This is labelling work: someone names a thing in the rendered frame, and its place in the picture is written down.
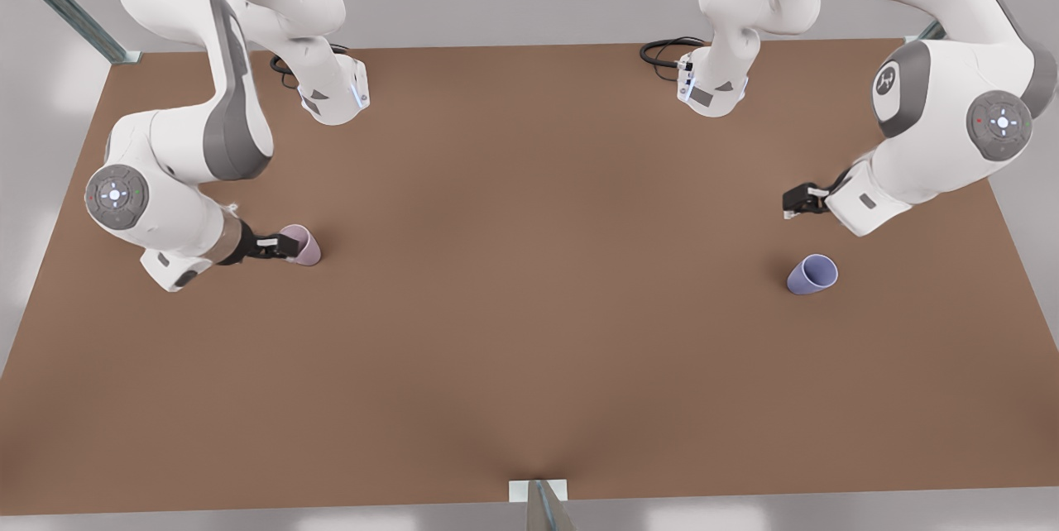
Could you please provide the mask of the pink cup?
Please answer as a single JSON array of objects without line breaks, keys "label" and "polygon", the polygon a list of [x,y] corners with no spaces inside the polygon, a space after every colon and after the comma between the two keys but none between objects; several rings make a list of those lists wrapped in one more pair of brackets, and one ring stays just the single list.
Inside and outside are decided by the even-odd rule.
[{"label": "pink cup", "polygon": [[280,242],[281,253],[287,262],[304,266],[313,266],[320,262],[322,256],[320,246],[306,226],[291,223],[281,229],[279,234],[289,238],[288,242]]}]

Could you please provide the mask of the purple cup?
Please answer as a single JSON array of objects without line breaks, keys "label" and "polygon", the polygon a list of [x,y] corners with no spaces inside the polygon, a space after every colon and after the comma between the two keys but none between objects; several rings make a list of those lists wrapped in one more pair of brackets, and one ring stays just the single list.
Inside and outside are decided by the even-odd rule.
[{"label": "purple cup", "polygon": [[831,287],[838,275],[831,256],[804,256],[788,275],[786,286],[789,291],[798,296],[814,294]]}]

